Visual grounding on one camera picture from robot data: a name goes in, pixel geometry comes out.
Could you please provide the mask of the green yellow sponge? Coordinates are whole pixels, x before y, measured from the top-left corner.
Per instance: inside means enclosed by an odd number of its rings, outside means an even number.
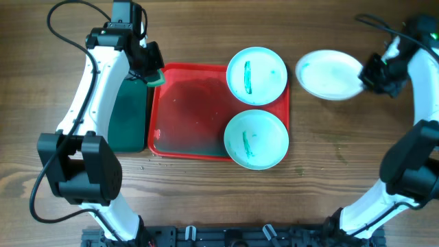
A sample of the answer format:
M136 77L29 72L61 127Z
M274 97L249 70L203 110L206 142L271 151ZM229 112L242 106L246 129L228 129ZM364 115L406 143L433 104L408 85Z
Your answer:
M159 69L156 73L145 77L145 81L147 82L148 87L161 86L166 82L164 73L161 69Z

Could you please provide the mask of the white plate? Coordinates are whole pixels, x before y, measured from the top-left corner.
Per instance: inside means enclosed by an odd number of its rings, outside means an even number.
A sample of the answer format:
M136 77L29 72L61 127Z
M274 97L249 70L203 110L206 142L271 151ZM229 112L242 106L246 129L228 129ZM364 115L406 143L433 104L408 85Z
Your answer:
M354 57L336 50L317 50L296 64L299 84L310 94L325 100L342 101L364 91L359 73L363 66Z
M234 162L246 169L274 167L286 156L289 133L283 122L264 110L245 110L224 131L224 146Z
M242 49L228 63L226 83L241 102L263 106L278 99L287 85L287 67L282 58L265 47Z

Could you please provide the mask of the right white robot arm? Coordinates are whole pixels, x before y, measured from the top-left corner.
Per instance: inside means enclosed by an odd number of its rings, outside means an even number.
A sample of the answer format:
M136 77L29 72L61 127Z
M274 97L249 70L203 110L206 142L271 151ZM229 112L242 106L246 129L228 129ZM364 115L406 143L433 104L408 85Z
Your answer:
M396 97L412 83L414 126L385 154L379 180L358 201L327 219L322 234L334 246L361 246L398 213L438 199L438 21L419 14L398 32L371 14L355 20L389 33L384 55L373 54L359 74L367 90Z

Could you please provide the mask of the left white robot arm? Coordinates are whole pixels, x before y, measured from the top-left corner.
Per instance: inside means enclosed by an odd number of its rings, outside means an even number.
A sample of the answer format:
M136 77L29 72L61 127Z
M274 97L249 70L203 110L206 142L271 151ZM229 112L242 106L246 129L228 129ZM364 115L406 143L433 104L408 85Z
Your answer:
M80 85L54 133L43 133L37 151L52 193L79 206L100 225L107 246L153 246L154 238L121 194L122 168L107 138L117 94L128 77L148 87L164 83L163 57L147 41L147 14L133 1L115 1L102 27L81 46L86 64Z

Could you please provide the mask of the dark green tray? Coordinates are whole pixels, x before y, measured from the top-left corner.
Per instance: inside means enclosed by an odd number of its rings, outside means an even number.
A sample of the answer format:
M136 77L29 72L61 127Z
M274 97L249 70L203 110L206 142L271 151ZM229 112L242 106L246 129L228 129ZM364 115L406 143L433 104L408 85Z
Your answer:
M108 129L108 143L114 152L140 152L144 149L147 90L141 80L123 81Z

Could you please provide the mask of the red plastic tray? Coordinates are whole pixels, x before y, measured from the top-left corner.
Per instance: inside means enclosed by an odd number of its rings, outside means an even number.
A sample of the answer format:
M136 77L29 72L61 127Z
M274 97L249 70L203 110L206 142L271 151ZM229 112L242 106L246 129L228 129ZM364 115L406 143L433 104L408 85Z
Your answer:
M230 161L224 131L237 114L252 109L226 83L226 66L169 63L154 92L148 147L157 156Z

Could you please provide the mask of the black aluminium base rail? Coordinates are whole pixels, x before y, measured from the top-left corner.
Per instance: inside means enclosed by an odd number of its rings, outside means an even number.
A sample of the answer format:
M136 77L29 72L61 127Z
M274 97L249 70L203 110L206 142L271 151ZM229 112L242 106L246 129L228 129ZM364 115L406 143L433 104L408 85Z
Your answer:
M322 226L316 224L233 228L151 226L146 228L146 233L147 237L141 241L141 246L345 246L323 236Z

